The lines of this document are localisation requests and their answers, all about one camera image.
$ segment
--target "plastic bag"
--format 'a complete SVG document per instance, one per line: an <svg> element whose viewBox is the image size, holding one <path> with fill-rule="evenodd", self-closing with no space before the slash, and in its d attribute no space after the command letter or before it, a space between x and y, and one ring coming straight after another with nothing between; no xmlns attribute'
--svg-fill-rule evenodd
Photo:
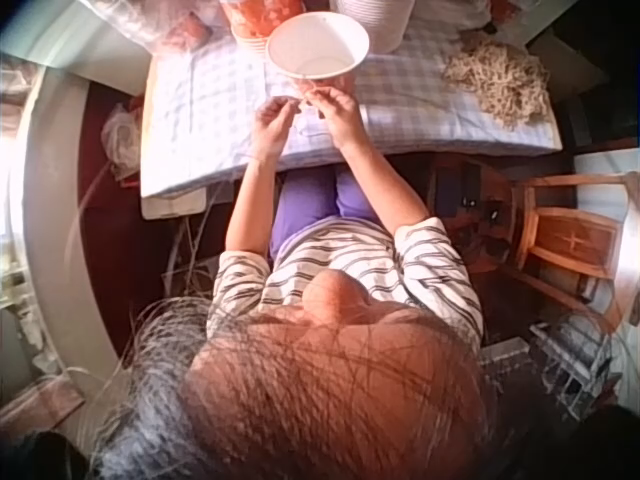
<svg viewBox="0 0 640 480"><path fill-rule="evenodd" d="M302 0L220 0L235 35L266 38L285 20L304 11Z"/></svg>
<svg viewBox="0 0 640 480"><path fill-rule="evenodd" d="M196 0L78 1L152 54L195 50L211 36L194 13Z"/></svg>
<svg viewBox="0 0 640 480"><path fill-rule="evenodd" d="M140 170L142 109L128 112L118 104L102 127L102 146L117 181Z"/></svg>

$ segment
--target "white tablecloth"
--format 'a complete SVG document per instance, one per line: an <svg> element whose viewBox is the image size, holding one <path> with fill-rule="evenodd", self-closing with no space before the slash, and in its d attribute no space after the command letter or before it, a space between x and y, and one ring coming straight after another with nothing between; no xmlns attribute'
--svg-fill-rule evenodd
<svg viewBox="0 0 640 480"><path fill-rule="evenodd" d="M447 150L537 155L561 148L555 119L509 131L479 110L474 95L442 79L460 49L456 29L412 19L400 48L371 55L357 72L366 128L383 153ZM221 34L193 55L157 63L153 112L142 158L143 197L188 191L242 175L255 109L295 95L288 79ZM280 170L341 161L313 109L296 117Z"/></svg>

